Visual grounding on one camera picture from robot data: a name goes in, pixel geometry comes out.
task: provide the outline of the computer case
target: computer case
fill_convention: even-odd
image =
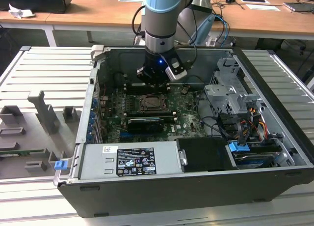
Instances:
[[[71,0],[0,0],[0,10],[9,9],[9,4],[18,9],[30,9],[33,12],[64,13]]]

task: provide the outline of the black plastic cover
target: black plastic cover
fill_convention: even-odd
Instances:
[[[177,139],[179,150],[184,150],[187,165],[184,172],[233,170],[227,141],[220,137]]]

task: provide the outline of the table leg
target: table leg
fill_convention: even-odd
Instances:
[[[92,32],[91,31],[86,31],[87,32],[87,39],[89,43],[94,42]]]
[[[54,35],[53,35],[53,27],[46,25],[43,27],[43,30],[45,31],[49,46],[57,47],[57,43],[55,42]]]

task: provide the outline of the metal workbench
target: metal workbench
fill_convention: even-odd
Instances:
[[[313,94],[275,55],[244,51],[307,136],[314,138]],[[18,104],[34,112],[27,101],[32,89],[45,91],[55,111],[82,109],[88,83],[90,48],[32,47],[20,51],[0,77],[0,108]],[[83,219],[52,183],[53,176],[0,180],[0,223],[7,225],[77,224],[88,226],[255,226],[314,224],[314,182],[295,186],[271,202]],[[141,199],[150,202],[149,195]]]

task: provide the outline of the blue latch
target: blue latch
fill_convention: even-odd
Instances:
[[[55,170],[67,170],[68,161],[56,161],[54,164]]]
[[[236,141],[232,141],[229,145],[230,151],[250,151],[249,145],[239,146]]]

